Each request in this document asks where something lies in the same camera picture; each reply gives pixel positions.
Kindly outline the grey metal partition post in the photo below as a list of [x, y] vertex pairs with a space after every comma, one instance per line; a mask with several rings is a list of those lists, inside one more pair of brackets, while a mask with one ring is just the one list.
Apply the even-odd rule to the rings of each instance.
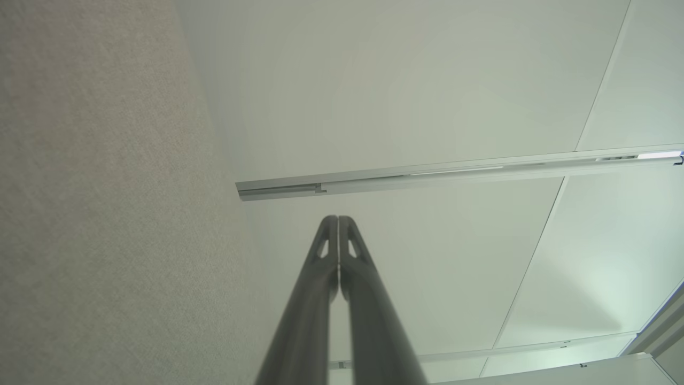
[[684, 143], [376, 168], [237, 182], [236, 186], [247, 202], [679, 166], [684, 167]]

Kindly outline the grey metal frame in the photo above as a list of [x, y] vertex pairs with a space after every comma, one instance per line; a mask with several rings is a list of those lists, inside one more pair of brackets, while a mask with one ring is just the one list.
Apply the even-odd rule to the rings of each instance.
[[681, 338], [684, 338], [684, 280], [620, 355], [647, 353], [657, 358]]

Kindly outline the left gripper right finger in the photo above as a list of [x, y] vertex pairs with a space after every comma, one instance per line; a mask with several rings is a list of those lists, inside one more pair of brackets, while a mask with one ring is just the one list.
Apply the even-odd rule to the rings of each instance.
[[359, 227], [339, 217], [340, 289], [349, 307], [354, 385], [427, 385]]

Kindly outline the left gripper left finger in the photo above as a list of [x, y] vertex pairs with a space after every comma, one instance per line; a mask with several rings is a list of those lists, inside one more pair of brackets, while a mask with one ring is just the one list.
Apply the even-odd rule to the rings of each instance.
[[339, 219], [318, 227], [255, 385], [328, 385], [330, 304], [339, 288]]

